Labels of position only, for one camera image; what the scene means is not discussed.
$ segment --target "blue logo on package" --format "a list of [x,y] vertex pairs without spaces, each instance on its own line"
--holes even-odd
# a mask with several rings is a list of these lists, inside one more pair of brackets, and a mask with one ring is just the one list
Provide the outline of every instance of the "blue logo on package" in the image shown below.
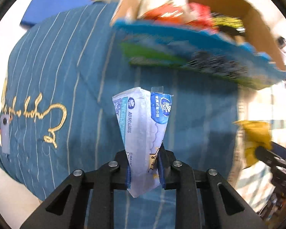
[[159,124],[166,124],[172,107],[171,95],[151,92],[150,105],[152,119]]
[[129,108],[129,109],[133,109],[134,106],[135,106],[134,99],[133,99],[132,97],[130,97],[130,98],[128,99],[128,108]]
[[170,108],[172,107],[172,103],[170,102],[170,100],[168,100],[165,97],[161,97],[160,105],[161,105],[163,115],[169,116],[170,115]]

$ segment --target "red item in box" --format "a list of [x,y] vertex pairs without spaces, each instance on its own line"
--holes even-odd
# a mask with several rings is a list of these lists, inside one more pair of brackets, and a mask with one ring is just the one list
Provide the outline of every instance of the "red item in box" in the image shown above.
[[211,9],[209,6],[194,2],[189,3],[188,6],[191,10],[190,17],[193,19],[187,23],[188,25],[199,29],[214,30],[214,25],[211,19]]
[[170,3],[147,11],[143,18],[145,20],[155,20],[173,24],[183,24],[182,15],[184,11],[182,7],[174,7]]

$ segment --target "plastic tissue pack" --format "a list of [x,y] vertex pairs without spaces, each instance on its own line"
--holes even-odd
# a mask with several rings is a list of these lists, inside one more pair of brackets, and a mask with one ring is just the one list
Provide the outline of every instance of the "plastic tissue pack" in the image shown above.
[[156,160],[170,114],[171,95],[137,87],[115,95],[112,101],[130,165],[128,191],[138,197],[160,184]]

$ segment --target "blue book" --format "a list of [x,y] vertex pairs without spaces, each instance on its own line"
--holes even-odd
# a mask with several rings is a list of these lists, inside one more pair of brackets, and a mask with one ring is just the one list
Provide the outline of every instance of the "blue book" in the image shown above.
[[91,0],[32,0],[22,17],[20,24],[25,26],[34,26],[59,12],[86,6],[92,3],[93,1]]

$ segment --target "cardboard box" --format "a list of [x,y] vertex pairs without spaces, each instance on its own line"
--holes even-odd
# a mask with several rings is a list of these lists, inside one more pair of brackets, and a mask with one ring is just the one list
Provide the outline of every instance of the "cardboard box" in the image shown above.
[[[218,12],[223,15],[228,15],[232,17],[240,17],[243,21],[243,24],[246,29],[246,41],[254,46],[257,53],[252,50],[252,47],[247,44],[249,47],[245,46],[236,46],[231,43],[227,43],[220,39],[217,35],[206,35],[205,33],[197,32],[194,30],[189,30],[185,28],[172,28],[167,27],[165,25],[144,25],[146,22],[144,20],[135,21],[134,23],[127,24],[125,21],[118,20],[123,19],[125,17],[131,18],[132,20],[136,20],[138,9],[140,6],[141,0],[121,0],[111,21],[111,25],[115,25],[117,28],[126,29],[129,33],[130,37],[133,38],[132,41],[139,42],[139,44],[133,44],[133,42],[128,41],[128,43],[124,44],[124,52],[130,57],[138,56],[138,62],[142,62],[140,58],[143,58],[146,63],[144,64],[155,64],[158,63],[169,66],[174,66],[175,64],[179,64],[181,62],[181,58],[175,56],[169,56],[162,51],[160,54],[159,51],[156,52],[156,47],[150,44],[142,46],[140,45],[140,40],[144,37],[144,34],[151,35],[154,37],[152,40],[154,42],[157,41],[158,38],[171,37],[175,42],[189,42],[189,45],[179,45],[179,48],[185,49],[186,47],[193,47],[193,49],[204,51],[205,48],[202,46],[199,47],[197,44],[198,38],[199,42],[203,42],[202,45],[212,45],[211,46],[211,55],[217,54],[217,48],[220,48],[220,52],[228,56],[227,62],[235,61],[236,63],[245,63],[245,66],[236,67],[236,70],[239,73],[245,69],[248,76],[241,76],[240,78],[233,77],[233,80],[237,83],[240,83],[245,86],[250,86],[255,89],[262,89],[264,87],[270,86],[282,79],[285,78],[285,73],[276,71],[274,65],[271,65],[269,61],[275,62],[277,69],[285,70],[284,62],[281,56],[281,52],[277,47],[276,41],[272,37],[268,27],[265,25],[264,21],[261,18],[261,15],[257,10],[255,10],[248,2],[245,0],[189,0],[189,2],[196,2],[203,5],[208,5],[211,8],[211,11]],[[180,65],[186,67],[189,62],[183,61]],[[233,66],[225,66],[224,69],[230,70],[230,68],[234,68]]]
[[[125,17],[131,13],[135,19],[138,13],[141,0],[121,0],[112,18],[112,23],[118,18]],[[253,45],[258,52],[266,52],[280,70],[285,70],[281,52],[272,37],[268,27],[265,25],[261,15],[245,0],[189,0],[211,7],[212,11],[240,17],[246,28],[246,40]]]

